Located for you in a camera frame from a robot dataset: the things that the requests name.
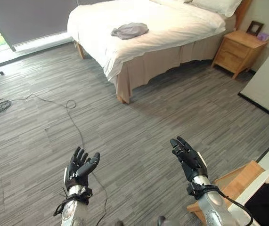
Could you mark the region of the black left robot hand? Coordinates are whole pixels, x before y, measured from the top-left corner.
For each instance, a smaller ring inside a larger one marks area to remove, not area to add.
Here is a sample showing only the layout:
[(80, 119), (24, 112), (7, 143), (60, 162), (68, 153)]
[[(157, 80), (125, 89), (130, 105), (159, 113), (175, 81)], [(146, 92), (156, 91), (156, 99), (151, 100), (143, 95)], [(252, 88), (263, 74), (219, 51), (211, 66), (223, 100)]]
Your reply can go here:
[(88, 186), (88, 175), (97, 167), (100, 153), (96, 152), (92, 158), (83, 148), (77, 147), (65, 169), (64, 185), (67, 191), (73, 186)]

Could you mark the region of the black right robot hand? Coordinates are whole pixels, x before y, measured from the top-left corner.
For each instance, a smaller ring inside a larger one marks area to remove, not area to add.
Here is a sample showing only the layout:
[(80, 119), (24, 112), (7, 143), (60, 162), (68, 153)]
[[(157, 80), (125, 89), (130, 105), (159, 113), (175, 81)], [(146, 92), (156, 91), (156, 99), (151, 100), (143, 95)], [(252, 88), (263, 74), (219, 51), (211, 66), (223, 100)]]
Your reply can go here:
[(207, 167), (198, 154), (189, 143), (182, 137), (177, 136), (176, 139), (172, 138), (170, 144), (173, 148), (172, 153), (177, 157), (185, 176), (189, 182), (197, 176), (208, 177)]

